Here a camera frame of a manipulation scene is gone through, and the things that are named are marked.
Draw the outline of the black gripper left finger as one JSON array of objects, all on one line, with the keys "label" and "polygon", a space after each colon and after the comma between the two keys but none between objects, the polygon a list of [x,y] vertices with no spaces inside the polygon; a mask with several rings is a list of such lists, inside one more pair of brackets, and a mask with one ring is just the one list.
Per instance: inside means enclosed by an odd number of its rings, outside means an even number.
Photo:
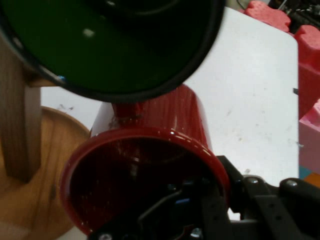
[{"label": "black gripper left finger", "polygon": [[213,179],[156,188],[112,217],[90,240],[212,240],[228,224],[225,199]]}]

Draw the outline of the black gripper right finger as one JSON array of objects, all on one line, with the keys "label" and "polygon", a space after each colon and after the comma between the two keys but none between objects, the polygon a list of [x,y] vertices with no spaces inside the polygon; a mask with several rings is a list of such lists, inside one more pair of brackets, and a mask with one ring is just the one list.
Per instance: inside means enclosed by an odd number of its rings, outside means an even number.
[{"label": "black gripper right finger", "polygon": [[230,208],[216,214],[219,240],[318,240],[320,238],[320,189],[299,178],[283,179],[279,186],[259,176],[242,175],[223,155],[230,183]]}]

